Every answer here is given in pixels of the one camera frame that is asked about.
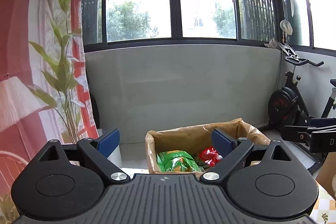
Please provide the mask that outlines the red snack bag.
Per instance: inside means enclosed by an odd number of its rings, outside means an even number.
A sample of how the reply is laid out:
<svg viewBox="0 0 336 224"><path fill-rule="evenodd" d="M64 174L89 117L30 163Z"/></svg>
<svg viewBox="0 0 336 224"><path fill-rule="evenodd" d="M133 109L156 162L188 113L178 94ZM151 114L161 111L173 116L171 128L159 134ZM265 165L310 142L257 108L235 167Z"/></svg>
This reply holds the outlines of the red snack bag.
<svg viewBox="0 0 336 224"><path fill-rule="evenodd" d="M203 169L207 169L215 166L222 159L223 157L214 147L208 147L197 154L195 161L198 166L201 166Z"/></svg>

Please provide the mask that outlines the black exercise bike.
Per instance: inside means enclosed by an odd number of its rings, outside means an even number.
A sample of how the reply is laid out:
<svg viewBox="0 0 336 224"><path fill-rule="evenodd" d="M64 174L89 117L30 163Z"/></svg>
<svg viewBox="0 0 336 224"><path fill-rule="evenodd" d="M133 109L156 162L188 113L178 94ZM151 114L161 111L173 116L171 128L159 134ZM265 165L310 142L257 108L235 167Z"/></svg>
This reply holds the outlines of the black exercise bike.
<svg viewBox="0 0 336 224"><path fill-rule="evenodd" d="M335 109L335 78L330 80L332 92L320 117L310 115L309 110L298 89L301 80L294 71L285 72L285 85L274 91L268 102L269 125L277 130L284 126L309 126L311 123L335 125L335 119L329 118L330 111Z"/></svg>

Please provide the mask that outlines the white plastic bin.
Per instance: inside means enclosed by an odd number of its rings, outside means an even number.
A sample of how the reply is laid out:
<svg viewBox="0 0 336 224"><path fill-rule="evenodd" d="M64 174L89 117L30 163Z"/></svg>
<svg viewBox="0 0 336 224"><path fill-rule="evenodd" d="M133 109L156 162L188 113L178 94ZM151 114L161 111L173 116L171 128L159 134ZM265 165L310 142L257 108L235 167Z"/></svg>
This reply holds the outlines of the white plastic bin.
<svg viewBox="0 0 336 224"><path fill-rule="evenodd" d="M96 139L96 142L96 149L114 165L122 168L119 130L116 128L110 133L103 133Z"/></svg>

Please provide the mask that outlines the checkered floral tablecloth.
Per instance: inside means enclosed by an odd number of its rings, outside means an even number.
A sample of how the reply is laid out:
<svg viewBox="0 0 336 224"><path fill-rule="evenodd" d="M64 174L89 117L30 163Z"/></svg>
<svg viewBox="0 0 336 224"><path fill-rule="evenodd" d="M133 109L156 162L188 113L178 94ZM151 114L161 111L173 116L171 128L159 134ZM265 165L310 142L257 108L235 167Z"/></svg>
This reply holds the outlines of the checkered floral tablecloth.
<svg viewBox="0 0 336 224"><path fill-rule="evenodd" d="M319 196L310 217L316 223L336 224L335 199L320 185Z"/></svg>

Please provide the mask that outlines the taped brown cardboard box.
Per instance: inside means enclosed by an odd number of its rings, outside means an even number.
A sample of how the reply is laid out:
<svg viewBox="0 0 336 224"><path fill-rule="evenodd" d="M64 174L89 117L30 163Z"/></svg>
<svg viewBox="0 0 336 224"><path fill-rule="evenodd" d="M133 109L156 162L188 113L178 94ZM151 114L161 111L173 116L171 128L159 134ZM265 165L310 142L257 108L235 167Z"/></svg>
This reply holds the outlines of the taped brown cardboard box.
<svg viewBox="0 0 336 224"><path fill-rule="evenodd" d="M150 174L188 174L192 173L198 180L207 174L223 174L235 168L243 168L246 158L254 149L265 152L270 140L254 126L241 118L222 123L211 123L190 127L181 127L166 131L149 131L145 145L147 164ZM193 158L208 147L214 147L223 159L215 166L203 172L161 172L157 164L157 153L167 151L186 151Z"/></svg>

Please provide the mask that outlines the red floral curtain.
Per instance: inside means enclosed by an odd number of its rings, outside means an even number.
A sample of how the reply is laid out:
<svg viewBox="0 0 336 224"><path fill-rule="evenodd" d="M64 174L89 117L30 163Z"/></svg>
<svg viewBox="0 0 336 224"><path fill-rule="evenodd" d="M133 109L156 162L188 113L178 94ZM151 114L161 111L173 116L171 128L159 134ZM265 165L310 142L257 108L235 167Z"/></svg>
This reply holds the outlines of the red floral curtain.
<svg viewBox="0 0 336 224"><path fill-rule="evenodd" d="M1 223L18 218L11 187L49 140L97 136L81 0L1 0Z"/></svg>

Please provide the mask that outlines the bright green snack bag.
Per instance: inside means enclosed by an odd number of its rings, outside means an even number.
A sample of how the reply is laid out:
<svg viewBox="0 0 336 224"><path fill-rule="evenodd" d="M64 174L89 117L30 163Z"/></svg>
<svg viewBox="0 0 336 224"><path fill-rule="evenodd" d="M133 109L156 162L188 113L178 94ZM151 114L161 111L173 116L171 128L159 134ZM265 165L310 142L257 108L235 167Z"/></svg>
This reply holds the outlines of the bright green snack bag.
<svg viewBox="0 0 336 224"><path fill-rule="evenodd" d="M186 151L167 151L157 153L157 164L161 172L203 172L194 158Z"/></svg>

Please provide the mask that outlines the window frame with glass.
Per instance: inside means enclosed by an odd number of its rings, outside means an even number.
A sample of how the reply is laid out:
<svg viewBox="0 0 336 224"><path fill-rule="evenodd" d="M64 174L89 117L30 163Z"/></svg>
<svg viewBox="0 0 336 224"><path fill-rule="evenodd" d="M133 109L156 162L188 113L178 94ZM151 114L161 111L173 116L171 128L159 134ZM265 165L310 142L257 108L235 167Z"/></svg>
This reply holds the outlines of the window frame with glass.
<svg viewBox="0 0 336 224"><path fill-rule="evenodd" d="M164 44L261 47L283 40L297 50L335 54L335 0L81 0L86 52Z"/></svg>

